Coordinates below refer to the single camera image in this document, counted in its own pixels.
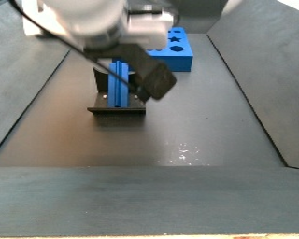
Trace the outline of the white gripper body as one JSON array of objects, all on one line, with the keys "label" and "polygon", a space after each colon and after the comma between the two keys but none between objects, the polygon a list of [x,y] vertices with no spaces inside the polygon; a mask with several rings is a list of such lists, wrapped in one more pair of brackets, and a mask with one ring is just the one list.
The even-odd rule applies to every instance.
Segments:
[{"label": "white gripper body", "polygon": [[160,14],[129,15],[121,43],[139,44],[144,49],[164,49],[172,26],[173,15],[165,11]]}]

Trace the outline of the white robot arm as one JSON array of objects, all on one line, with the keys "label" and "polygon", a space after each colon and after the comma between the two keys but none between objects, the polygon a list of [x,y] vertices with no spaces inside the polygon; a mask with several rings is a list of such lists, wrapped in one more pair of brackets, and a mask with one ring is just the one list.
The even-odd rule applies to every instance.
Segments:
[{"label": "white robot arm", "polygon": [[164,49],[176,14],[152,0],[21,0],[28,16],[81,49]]}]

